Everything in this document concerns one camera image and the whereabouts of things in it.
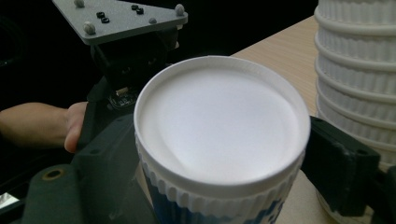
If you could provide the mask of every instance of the table surface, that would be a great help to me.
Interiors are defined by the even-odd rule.
[[[317,29],[318,23],[312,16],[231,56],[262,64],[279,73],[298,90],[310,115],[315,116],[317,73],[314,65],[318,51],[314,36]],[[143,175],[141,169],[137,169],[137,175]],[[139,182],[143,189],[147,187],[144,181]],[[290,223],[338,223],[321,206],[314,185],[302,171],[297,175],[276,221],[276,224]]]

